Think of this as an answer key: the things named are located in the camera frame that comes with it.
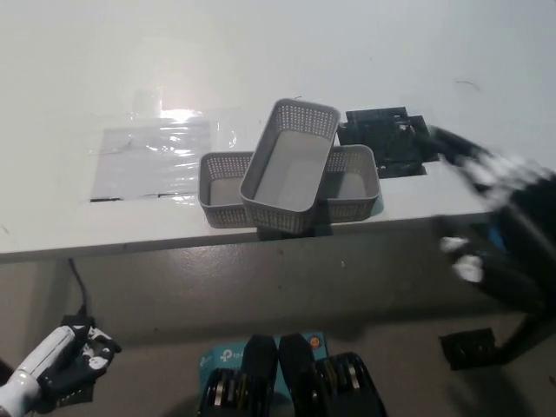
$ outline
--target robotic hand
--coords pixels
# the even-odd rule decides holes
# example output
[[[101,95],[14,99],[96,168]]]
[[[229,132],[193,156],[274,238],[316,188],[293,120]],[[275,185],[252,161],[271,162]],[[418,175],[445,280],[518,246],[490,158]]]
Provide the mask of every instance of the robotic hand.
[[[452,369],[505,364],[542,341],[556,313],[556,175],[444,129],[431,130],[420,139],[458,170],[490,211],[487,237],[436,218],[441,250],[461,279],[526,313],[501,347],[494,345],[491,329],[481,329],[441,337],[442,348]]]
[[[0,417],[92,401],[96,380],[121,351],[91,317],[65,316],[0,387]]]

